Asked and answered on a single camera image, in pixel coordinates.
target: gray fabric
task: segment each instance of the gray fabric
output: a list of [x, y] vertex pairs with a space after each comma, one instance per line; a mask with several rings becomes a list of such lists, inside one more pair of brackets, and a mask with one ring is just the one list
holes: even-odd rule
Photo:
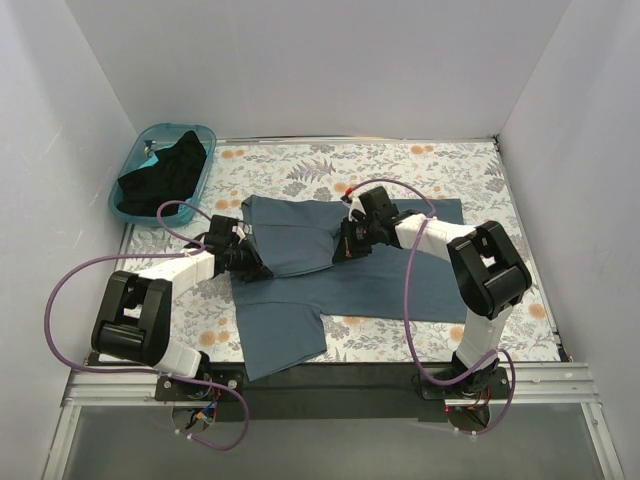
[[[426, 212], [420, 200], [394, 200], [400, 211]], [[463, 223], [459, 200], [434, 200], [437, 216]], [[242, 283], [232, 276], [238, 331], [250, 380], [326, 351], [320, 313], [402, 318], [407, 250], [374, 246], [366, 258], [332, 265], [340, 202], [289, 202], [252, 196], [242, 205], [252, 241], [276, 278]], [[411, 319], [462, 323], [466, 306], [448, 262], [418, 253]]]

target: floral tablecloth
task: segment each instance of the floral tablecloth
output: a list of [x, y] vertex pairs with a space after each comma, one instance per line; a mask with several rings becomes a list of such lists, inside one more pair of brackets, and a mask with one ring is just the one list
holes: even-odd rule
[[[493, 143], [225, 144], [215, 151], [201, 208], [241, 218], [240, 204], [252, 194], [286, 200], [338, 200], [348, 185], [373, 177], [403, 180], [432, 198], [460, 198], [465, 223], [496, 220], [525, 261], [526, 247]], [[410, 197], [385, 185], [392, 198]], [[180, 232], [208, 230], [195, 218]], [[128, 253], [179, 250], [161, 229], [135, 227]], [[153, 260], [129, 260], [128, 270]], [[501, 345], [514, 359], [556, 361], [558, 351], [543, 306], [539, 279], [511, 314]], [[410, 360], [402, 321], [324, 316], [327, 352], [320, 362], [399, 362]], [[462, 338], [460, 325], [412, 322], [416, 349], [425, 361], [449, 361]], [[200, 284], [176, 300], [171, 334], [209, 354], [213, 361], [242, 361], [235, 306], [228, 274]]]

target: blue plastic basket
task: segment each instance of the blue plastic basket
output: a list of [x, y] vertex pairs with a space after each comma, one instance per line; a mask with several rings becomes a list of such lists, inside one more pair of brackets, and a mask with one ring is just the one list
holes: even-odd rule
[[[154, 125], [153, 127], [147, 128], [144, 132], [140, 134], [136, 143], [133, 144], [133, 148], [131, 152], [129, 152], [129, 156], [127, 157], [127, 161], [124, 162], [122, 166], [122, 170], [120, 170], [120, 175], [118, 178], [132, 172], [133, 170], [137, 170], [140, 168], [144, 162], [148, 160], [147, 153], [145, 151], [145, 147], [147, 146], [146, 142], [153, 141], [154, 150], [160, 150], [161, 148], [169, 147], [175, 144], [180, 137], [187, 133], [189, 130], [193, 130], [198, 135], [198, 139], [204, 146], [207, 152], [207, 159], [204, 162], [204, 167], [202, 168], [202, 173], [200, 174], [200, 179], [198, 180], [198, 184], [196, 185], [196, 189], [193, 192], [193, 196], [189, 200], [189, 203], [195, 207], [200, 205], [200, 199], [202, 197], [202, 191], [204, 190], [204, 185], [207, 183], [207, 177], [209, 176], [209, 172], [211, 171], [211, 165], [213, 165], [213, 151], [216, 148], [216, 135], [211, 131], [211, 129], [207, 127], [203, 127], [202, 125], [176, 125], [173, 123], [160, 123], [158, 125]], [[111, 189], [111, 194], [109, 195], [109, 209], [113, 212], [113, 214], [121, 218], [127, 223], [132, 223], [134, 225], [143, 225], [145, 227], [159, 227], [160, 224], [155, 216], [153, 217], [142, 217], [137, 215], [128, 215], [124, 212], [118, 210], [118, 203], [122, 201], [122, 189], [118, 182], [115, 183], [113, 188]], [[183, 208], [178, 211], [175, 215], [170, 215], [167, 217], [162, 217], [167, 226], [171, 228], [182, 227], [189, 223], [196, 212], [191, 210], [190, 208]]]

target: white wall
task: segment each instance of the white wall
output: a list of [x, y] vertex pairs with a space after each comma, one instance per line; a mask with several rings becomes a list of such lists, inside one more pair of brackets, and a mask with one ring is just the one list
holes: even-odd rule
[[67, 0], [137, 130], [498, 133], [569, 0]]
[[[42, 333], [57, 279], [115, 253], [107, 195], [135, 132], [62, 0], [0, 0], [0, 477], [39, 479], [68, 369]], [[55, 336], [81, 360], [113, 265], [72, 281]]]
[[563, 341], [640, 478], [640, 3], [573, 0], [502, 133]]

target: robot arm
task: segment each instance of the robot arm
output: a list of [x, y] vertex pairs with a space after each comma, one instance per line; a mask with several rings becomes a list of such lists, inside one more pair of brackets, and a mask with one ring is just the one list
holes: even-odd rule
[[[452, 360], [459, 374], [498, 347], [513, 306], [531, 286], [531, 274], [499, 223], [474, 227], [399, 212], [385, 189], [376, 187], [351, 202], [334, 263], [368, 255], [376, 243], [411, 249], [425, 221], [418, 250], [451, 263], [467, 305], [464, 335]], [[477, 377], [490, 373], [496, 360], [486, 360]]]
[[188, 245], [184, 257], [137, 272], [114, 272], [91, 335], [92, 348], [162, 372], [201, 378], [206, 354], [170, 338], [173, 300], [227, 270], [247, 281], [271, 275], [236, 219], [214, 215], [203, 243], [207, 251], [197, 255], [189, 255], [196, 250]]

